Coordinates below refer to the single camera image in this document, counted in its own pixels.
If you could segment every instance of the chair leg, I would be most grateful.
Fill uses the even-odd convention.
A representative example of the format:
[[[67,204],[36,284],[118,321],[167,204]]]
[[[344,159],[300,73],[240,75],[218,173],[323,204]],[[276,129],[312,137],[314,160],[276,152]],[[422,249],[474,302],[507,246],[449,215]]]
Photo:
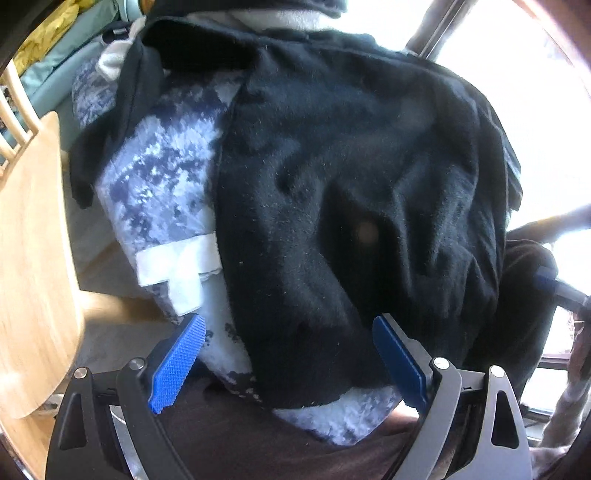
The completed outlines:
[[[153,300],[115,297],[83,290],[80,291],[79,299],[87,322],[136,323],[166,320]]]

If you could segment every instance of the yellow fabric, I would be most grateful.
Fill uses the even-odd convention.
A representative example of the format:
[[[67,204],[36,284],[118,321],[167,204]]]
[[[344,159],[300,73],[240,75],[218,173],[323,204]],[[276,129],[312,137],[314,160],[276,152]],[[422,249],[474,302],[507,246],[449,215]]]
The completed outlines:
[[[76,17],[98,0],[65,0],[23,42],[14,56],[19,75],[36,61],[42,60],[72,26]]]

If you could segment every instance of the brown fabric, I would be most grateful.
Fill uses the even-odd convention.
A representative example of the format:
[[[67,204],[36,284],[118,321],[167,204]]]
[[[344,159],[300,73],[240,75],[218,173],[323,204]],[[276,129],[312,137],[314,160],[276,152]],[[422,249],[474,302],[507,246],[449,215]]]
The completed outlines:
[[[196,480],[380,480],[407,440],[374,433],[328,445],[208,378],[187,379],[160,417]]]

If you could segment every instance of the chair backrest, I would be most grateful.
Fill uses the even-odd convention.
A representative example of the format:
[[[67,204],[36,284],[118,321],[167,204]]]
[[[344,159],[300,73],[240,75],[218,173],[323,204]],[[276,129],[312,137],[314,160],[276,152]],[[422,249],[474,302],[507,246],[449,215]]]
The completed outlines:
[[[17,141],[3,138],[0,178],[0,420],[39,408],[68,374],[84,322],[66,226],[59,122],[39,119],[11,63],[0,117]]]

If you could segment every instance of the person's hand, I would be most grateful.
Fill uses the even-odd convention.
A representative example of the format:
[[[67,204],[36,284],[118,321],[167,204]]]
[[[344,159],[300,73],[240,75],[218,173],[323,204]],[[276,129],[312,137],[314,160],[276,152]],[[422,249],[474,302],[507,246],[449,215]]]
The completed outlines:
[[[585,359],[591,351],[591,327],[584,326],[577,334],[573,342],[573,349],[570,353],[569,365],[567,367],[569,383],[573,384],[581,379],[581,368]]]

